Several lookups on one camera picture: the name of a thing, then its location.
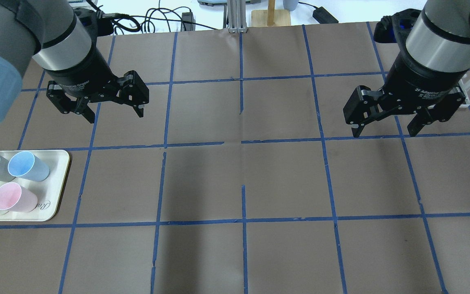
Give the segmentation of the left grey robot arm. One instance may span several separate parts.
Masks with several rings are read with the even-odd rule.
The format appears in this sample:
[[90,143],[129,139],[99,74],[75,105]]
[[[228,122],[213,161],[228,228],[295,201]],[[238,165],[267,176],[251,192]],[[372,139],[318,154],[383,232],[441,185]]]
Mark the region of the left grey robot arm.
[[97,48],[122,13],[73,8],[66,0],[0,0],[0,123],[22,90],[31,61],[50,75],[47,99],[62,114],[94,123],[90,103],[114,102],[138,117],[149,103],[149,89],[136,71],[122,77],[111,71]]

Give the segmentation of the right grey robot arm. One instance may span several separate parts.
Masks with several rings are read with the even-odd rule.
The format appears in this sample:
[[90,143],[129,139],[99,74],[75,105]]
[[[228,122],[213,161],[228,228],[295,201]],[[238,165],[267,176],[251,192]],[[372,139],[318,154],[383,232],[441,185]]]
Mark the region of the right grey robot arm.
[[459,81],[470,68],[470,0],[428,0],[421,11],[385,16],[373,39],[398,45],[399,54],[379,90],[357,86],[345,104],[352,135],[395,115],[413,115],[410,136],[449,121],[466,99]]

